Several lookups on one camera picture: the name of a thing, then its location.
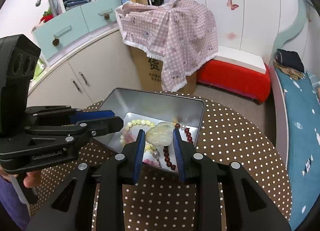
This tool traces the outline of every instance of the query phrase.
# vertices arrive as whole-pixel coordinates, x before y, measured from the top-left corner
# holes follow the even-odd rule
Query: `red ottoman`
[[[265,67],[267,71],[262,74],[227,62],[210,60],[197,71],[197,82],[226,89],[263,103],[271,89],[269,68],[266,64]]]

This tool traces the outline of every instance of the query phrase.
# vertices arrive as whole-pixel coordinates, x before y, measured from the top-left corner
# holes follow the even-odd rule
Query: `cardboard box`
[[[133,62],[137,67],[142,89],[144,91],[162,91],[161,71],[163,62],[157,59],[148,58],[141,49],[130,47]],[[196,89],[196,72],[187,76],[187,84],[178,92],[193,94]]]

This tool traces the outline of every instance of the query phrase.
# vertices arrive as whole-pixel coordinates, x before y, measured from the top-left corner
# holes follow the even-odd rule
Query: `black folded clothing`
[[[290,67],[304,73],[304,66],[297,52],[277,49],[275,58],[280,65]]]

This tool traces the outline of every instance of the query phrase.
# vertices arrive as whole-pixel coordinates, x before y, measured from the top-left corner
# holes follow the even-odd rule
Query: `brown polka dot tablecloth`
[[[228,107],[201,97],[185,94],[184,97],[202,99],[205,103],[196,143],[197,151],[215,162],[241,163],[289,220],[292,194],[288,174],[284,162],[268,138],[254,124]],[[96,103],[85,111],[98,110],[101,105],[102,102]],[[78,163],[96,165],[111,156],[114,156],[113,151],[91,140],[80,150],[78,161],[44,169],[41,185],[37,189],[39,201],[30,206],[31,215],[41,208],[47,197]],[[221,184],[219,190],[223,230],[226,219]],[[92,213],[92,231],[95,231],[98,199],[99,185]],[[135,186],[123,185],[123,203],[126,230],[193,230],[196,188],[195,185],[181,184],[176,173],[143,164],[139,182]]]

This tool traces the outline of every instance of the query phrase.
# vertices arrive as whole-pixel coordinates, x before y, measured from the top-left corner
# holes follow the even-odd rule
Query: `pink checkered cloth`
[[[170,0],[162,6],[126,2],[116,9],[123,42],[161,60],[162,89],[178,91],[218,52],[212,12],[193,0]]]

